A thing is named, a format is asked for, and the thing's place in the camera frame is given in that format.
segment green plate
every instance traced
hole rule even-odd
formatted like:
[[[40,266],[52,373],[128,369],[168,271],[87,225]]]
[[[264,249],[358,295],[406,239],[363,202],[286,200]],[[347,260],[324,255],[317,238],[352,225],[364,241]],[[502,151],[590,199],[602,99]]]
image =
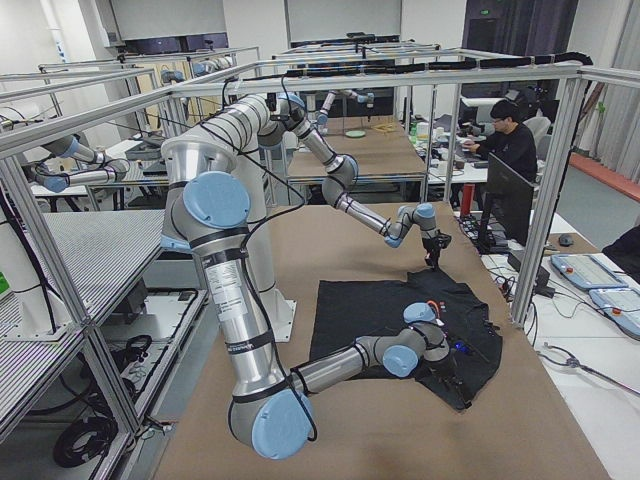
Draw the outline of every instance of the green plate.
[[[364,130],[349,130],[345,135],[349,138],[362,138],[367,134]]]

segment black shirt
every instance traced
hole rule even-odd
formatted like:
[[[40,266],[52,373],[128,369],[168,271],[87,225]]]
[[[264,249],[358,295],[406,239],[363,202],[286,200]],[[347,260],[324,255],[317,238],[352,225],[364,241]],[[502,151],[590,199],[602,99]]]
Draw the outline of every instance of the black shirt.
[[[535,181],[538,172],[536,144],[531,130],[525,125],[519,123],[509,134],[495,132],[478,143],[480,147],[476,153],[483,159],[486,160],[489,153],[494,153],[525,179]]]

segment brown table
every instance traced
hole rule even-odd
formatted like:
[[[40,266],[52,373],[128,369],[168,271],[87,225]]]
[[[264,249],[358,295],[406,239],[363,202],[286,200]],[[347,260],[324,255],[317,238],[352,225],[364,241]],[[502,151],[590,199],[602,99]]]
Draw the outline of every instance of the brown table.
[[[407,182],[424,179],[424,161],[418,156],[407,138],[402,125],[393,117],[345,118],[347,130],[363,130],[362,138],[344,136],[341,118],[328,122],[327,143],[338,153],[354,157],[359,166],[359,181]],[[391,124],[394,131],[384,133],[374,129],[377,125]],[[310,152],[295,151],[288,167],[290,184],[314,185],[326,177],[324,166]]]
[[[218,338],[157,479],[565,479],[608,478],[448,205],[436,204],[440,228],[453,236],[442,269],[487,302],[501,326],[496,376],[464,413],[412,380],[356,380],[312,397],[319,438],[284,461],[259,457],[227,428],[234,382]],[[395,216],[396,204],[372,205]],[[285,365],[308,359],[319,280],[404,280],[424,268],[417,231],[398,249],[327,206],[307,206],[274,220],[278,286],[298,301]]]

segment small tool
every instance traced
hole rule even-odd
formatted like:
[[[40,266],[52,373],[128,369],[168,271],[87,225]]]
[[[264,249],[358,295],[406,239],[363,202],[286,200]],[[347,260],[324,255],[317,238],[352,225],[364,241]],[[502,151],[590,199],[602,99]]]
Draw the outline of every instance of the small tool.
[[[612,385],[615,385],[616,387],[620,387],[620,388],[622,388],[623,390],[626,390],[629,393],[633,393],[637,397],[640,397],[640,391],[634,390],[633,388],[628,387],[624,383],[620,383],[617,380],[614,380],[613,378],[609,377],[608,375],[605,375],[604,373],[595,370],[594,368],[588,367],[587,365],[583,365],[582,363],[580,363],[580,360],[578,360],[578,358],[573,353],[571,353],[569,350],[566,350],[566,349],[564,349],[562,347],[557,347],[555,345],[549,345],[547,342],[544,342],[544,346],[545,346],[545,348],[548,348],[549,350],[559,350],[561,352],[564,352],[564,353],[567,354],[567,357],[568,357],[564,362],[558,362],[557,360],[553,360],[552,358],[549,358],[544,353],[541,353],[540,351],[537,351],[536,353],[538,354],[538,356],[544,358],[545,360],[548,360],[551,363],[553,363],[555,365],[559,365],[561,367],[579,368],[579,369],[581,369],[581,370],[583,370],[583,371],[585,371],[587,373],[595,375],[598,378],[606,380],[607,382],[611,383]]]

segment computer mouse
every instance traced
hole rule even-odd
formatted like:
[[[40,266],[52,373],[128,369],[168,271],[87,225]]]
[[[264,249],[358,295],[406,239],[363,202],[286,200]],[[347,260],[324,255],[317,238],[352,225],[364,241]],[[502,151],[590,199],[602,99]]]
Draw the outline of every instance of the computer mouse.
[[[558,243],[562,247],[570,247],[573,245],[573,237],[570,233],[563,233],[558,237]]]

